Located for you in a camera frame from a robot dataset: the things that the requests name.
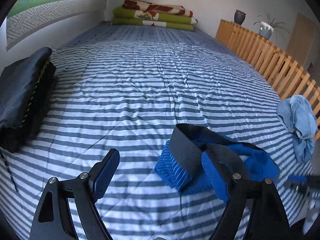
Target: light blue cloth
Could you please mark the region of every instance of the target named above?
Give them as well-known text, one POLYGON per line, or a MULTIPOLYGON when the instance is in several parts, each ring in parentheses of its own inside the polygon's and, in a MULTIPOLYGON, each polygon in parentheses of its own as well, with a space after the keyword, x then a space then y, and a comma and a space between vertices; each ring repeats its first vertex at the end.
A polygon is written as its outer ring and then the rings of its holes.
POLYGON ((280 122, 293 134, 293 149, 298 163, 306 163, 312 158, 315 136, 318 128, 316 117, 307 99, 294 95, 277 106, 280 122))

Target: blue and white striped comforter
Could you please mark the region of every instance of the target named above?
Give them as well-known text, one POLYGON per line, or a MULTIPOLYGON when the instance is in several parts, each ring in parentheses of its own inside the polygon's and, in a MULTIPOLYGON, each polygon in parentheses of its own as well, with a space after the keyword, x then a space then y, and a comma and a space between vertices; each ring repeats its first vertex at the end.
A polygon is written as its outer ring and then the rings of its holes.
MULTIPOLYGON (((0 207, 22 240, 47 180, 89 171, 112 147, 120 152, 119 168, 96 206, 115 240, 208 239, 224 209, 214 191, 179 196, 153 172, 180 122, 270 153, 294 222, 302 198, 282 184, 289 174, 310 173, 311 165, 295 160, 292 136, 276 116, 276 93, 205 33, 99 25, 57 50, 52 62, 60 79, 41 132, 5 155, 18 192, 0 161, 0 207)), ((70 208, 79 238, 86 239, 73 201, 70 208)), ((245 211, 237 239, 248 219, 245 211)))

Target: wall mural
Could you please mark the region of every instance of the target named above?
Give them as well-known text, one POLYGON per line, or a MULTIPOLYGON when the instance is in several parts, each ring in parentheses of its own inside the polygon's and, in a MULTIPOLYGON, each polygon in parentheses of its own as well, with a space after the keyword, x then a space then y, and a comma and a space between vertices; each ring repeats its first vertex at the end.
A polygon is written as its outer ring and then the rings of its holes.
POLYGON ((18 0, 7 16, 7 49, 54 22, 105 8, 106 0, 18 0))

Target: wooden bed rail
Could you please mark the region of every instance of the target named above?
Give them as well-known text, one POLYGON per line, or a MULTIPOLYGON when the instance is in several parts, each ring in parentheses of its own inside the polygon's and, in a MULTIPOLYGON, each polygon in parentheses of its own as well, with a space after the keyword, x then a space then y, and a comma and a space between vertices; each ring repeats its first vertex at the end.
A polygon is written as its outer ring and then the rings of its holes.
POLYGON ((216 39, 252 65, 281 100, 295 94, 307 98, 320 125, 320 87, 290 55, 259 34, 225 20, 220 21, 216 39))

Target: spider plant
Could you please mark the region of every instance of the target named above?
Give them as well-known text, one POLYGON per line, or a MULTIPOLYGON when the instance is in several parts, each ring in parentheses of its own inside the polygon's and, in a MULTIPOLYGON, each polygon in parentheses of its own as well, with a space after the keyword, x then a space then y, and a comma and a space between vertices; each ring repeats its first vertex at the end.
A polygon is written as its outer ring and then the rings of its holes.
POLYGON ((277 33, 279 33, 281 35, 281 37, 283 38, 281 31, 285 31, 290 34, 290 31, 284 27, 285 23, 284 22, 275 22, 275 18, 273 18, 273 20, 271 20, 270 14, 268 14, 268 13, 266 14, 267 20, 261 15, 258 15, 258 17, 261 17, 264 22, 269 24, 276 31, 276 36, 277 36, 277 33))

